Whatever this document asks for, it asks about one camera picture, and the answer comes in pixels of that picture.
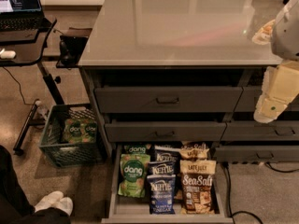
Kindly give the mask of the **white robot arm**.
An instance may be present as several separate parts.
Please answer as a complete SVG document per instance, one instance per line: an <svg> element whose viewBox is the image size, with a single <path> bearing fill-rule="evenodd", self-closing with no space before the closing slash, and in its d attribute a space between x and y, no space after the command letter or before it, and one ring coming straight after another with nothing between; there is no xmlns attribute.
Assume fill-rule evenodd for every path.
<svg viewBox="0 0 299 224"><path fill-rule="evenodd" d="M252 41L258 45L270 44L272 52L282 59L277 67L266 68L262 94L253 115L256 121L269 123L299 94L299 0L289 0Z"/></svg>

